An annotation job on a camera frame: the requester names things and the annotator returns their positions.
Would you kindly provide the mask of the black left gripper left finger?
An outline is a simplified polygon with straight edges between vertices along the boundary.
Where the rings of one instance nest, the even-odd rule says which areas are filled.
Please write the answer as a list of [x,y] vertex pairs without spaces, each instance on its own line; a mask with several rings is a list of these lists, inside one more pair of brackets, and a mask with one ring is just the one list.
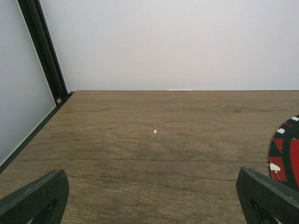
[[59,224],[69,196],[63,169],[53,170],[0,200],[2,224]]

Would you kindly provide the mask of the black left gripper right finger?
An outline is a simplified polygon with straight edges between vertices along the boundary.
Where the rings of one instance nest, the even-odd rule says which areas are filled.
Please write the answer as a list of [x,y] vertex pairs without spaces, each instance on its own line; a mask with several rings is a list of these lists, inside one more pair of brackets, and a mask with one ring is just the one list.
[[240,168],[236,191],[248,224],[299,222],[299,193],[254,169]]

